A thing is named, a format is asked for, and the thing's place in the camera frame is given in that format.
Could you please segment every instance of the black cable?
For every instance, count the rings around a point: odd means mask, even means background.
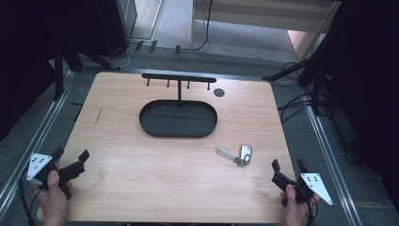
[[[284,124],[285,122],[287,122],[289,119],[291,119],[293,116],[301,113],[306,107],[308,107],[310,105],[304,105],[301,108],[299,108],[297,111],[295,111],[293,114],[291,114],[290,116],[286,117],[285,119],[281,120],[281,124]]]
[[[213,3],[213,2],[214,2],[214,1],[211,0],[211,4],[209,5],[208,20],[207,20],[207,23],[206,23],[206,39],[205,39],[205,42],[204,42],[204,43],[202,44],[202,46],[199,47],[199,48],[196,48],[196,49],[183,49],[183,50],[198,51],[198,50],[202,49],[202,47],[206,44],[206,42],[208,42],[208,37],[209,37],[209,20],[210,20],[210,18],[211,18],[211,10],[212,10],[212,3]]]
[[[33,197],[32,202],[30,203],[30,208],[29,208],[29,216],[32,218],[32,207],[33,203],[35,202],[35,199],[39,196],[40,192],[42,190],[42,186],[40,186],[38,193]]]
[[[24,175],[26,174],[26,172],[27,172],[27,168],[23,170],[23,173],[21,174],[21,178],[19,179],[20,180],[19,184],[18,184],[19,195],[20,195],[20,198],[21,198],[21,202],[23,203],[23,207],[24,207],[24,211],[25,211],[25,214],[26,214],[26,217],[27,217],[28,225],[29,226],[35,226],[35,221],[32,219],[32,211],[31,211],[32,210],[32,203],[31,203],[31,207],[28,208],[27,202],[26,202],[26,198],[24,196]]]
[[[297,100],[298,98],[303,97],[303,96],[305,96],[305,95],[311,95],[311,92],[304,93],[304,94],[302,94],[302,95],[299,95],[299,96],[295,97],[293,100],[289,101],[289,102],[287,103],[287,105],[285,105],[285,106],[289,106],[290,103],[294,102],[294,101]],[[281,112],[281,115],[280,115],[280,118],[281,118],[281,119],[282,119],[283,116],[284,116],[285,108],[282,109],[282,112]]]
[[[290,63],[296,64],[296,62],[286,62],[283,65],[281,65],[281,71],[284,70],[285,65],[290,64]],[[296,70],[295,73],[296,73],[296,78],[290,77],[290,74],[287,74],[286,77],[288,77],[289,79],[292,79],[292,80],[296,80],[299,77],[298,70]]]

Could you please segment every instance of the wooden tabletop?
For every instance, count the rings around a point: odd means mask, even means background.
[[[88,149],[86,171],[72,180],[73,221],[279,222],[279,188],[271,182],[272,161],[294,178],[271,86],[265,82],[217,79],[184,82],[183,99],[212,105],[217,126],[208,137],[147,135],[138,116],[158,99],[177,99],[177,81],[147,80],[140,74],[99,73],[61,157],[61,167]],[[216,97],[215,89],[225,95]],[[238,155],[252,147],[249,165],[237,167],[215,152]]]

